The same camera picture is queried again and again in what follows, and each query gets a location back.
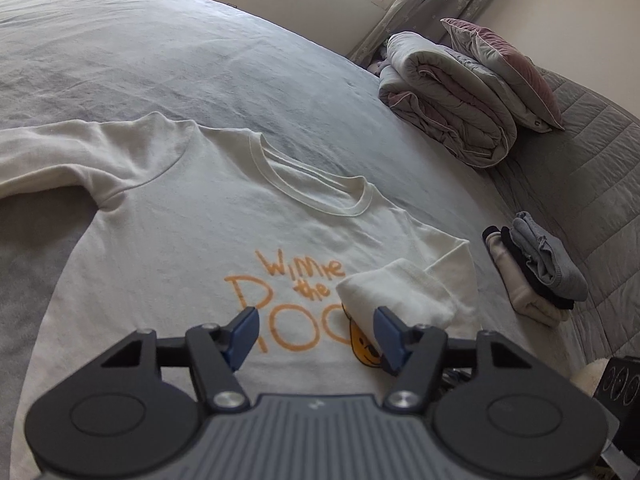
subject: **mattress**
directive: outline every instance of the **mattress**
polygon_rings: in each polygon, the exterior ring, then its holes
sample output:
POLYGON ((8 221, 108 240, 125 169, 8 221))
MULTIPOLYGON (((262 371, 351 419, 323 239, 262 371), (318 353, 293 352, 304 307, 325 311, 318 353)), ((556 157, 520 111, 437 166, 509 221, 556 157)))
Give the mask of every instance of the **mattress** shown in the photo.
POLYGON ((558 74, 554 91, 565 131, 525 129, 490 171, 512 209, 558 235, 590 293, 572 323, 587 362, 640 356, 640 120, 558 74))
MULTIPOLYGON (((0 0, 0 48, 0 128, 159 111, 263 132, 281 152, 361 174, 419 221, 469 239, 484 327, 563 374, 584 363, 572 324, 551 330, 511 308, 481 240, 513 215, 494 183, 396 117, 378 78, 345 58, 210 0, 0 0)), ((2 478, 38 327, 95 211, 75 187, 0 201, 2 478)))

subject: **crew neck collar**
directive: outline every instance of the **crew neck collar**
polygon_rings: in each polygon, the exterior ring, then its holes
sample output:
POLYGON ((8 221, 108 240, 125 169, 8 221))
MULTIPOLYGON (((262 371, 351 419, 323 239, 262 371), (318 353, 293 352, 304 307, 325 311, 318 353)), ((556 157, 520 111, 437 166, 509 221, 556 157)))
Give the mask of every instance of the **crew neck collar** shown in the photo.
POLYGON ((262 176, 281 192, 313 209, 336 216, 357 216, 366 211, 373 196, 373 186, 363 176, 344 177, 303 164, 271 146, 263 134, 251 132, 251 156, 262 176), (270 159, 316 177, 325 186, 348 193, 355 200, 350 207, 340 207, 316 200, 284 180, 271 166, 270 159))

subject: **white sweatshirt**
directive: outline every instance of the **white sweatshirt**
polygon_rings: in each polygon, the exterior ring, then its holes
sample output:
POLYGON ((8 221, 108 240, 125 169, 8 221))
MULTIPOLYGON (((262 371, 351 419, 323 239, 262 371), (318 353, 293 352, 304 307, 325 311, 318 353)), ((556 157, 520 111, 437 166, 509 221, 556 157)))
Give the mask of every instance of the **white sweatshirt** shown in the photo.
MULTIPOLYGON (((0 198, 76 184, 99 210, 38 333, 14 424, 12 478, 36 471, 22 428, 31 403, 136 328, 180 336, 257 306, 260 339, 237 374, 252 398, 380 394, 388 379, 354 358, 335 285, 398 258, 429 269, 455 297, 457 335, 478 328, 466 240, 411 218, 362 176, 292 160, 262 134, 158 113, 0 132, 0 198)), ((188 378, 172 382, 187 388, 188 378)))

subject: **silver bolt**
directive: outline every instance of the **silver bolt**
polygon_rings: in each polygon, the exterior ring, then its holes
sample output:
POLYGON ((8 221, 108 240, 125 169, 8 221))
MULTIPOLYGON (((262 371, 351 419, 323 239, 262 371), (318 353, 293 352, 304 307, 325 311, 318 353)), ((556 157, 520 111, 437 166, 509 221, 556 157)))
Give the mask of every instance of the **silver bolt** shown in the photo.
POLYGON ((220 392, 213 397, 213 403, 219 408, 232 410, 244 404, 244 395, 238 392, 220 392))
POLYGON ((413 392, 407 390, 400 390, 399 392, 393 392, 389 395, 389 403, 394 408, 400 408, 401 410, 407 410, 418 405, 420 397, 413 392))

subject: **gray folded sweater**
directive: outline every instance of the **gray folded sweater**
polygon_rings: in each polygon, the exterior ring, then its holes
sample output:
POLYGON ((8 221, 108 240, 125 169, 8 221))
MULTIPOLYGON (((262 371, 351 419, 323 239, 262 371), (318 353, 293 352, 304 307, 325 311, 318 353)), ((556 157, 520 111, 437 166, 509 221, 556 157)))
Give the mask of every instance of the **gray folded sweater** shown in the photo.
POLYGON ((527 266, 541 283, 561 298, 585 301, 587 280, 567 254, 562 242, 521 211, 513 219, 511 238, 527 258, 527 266))

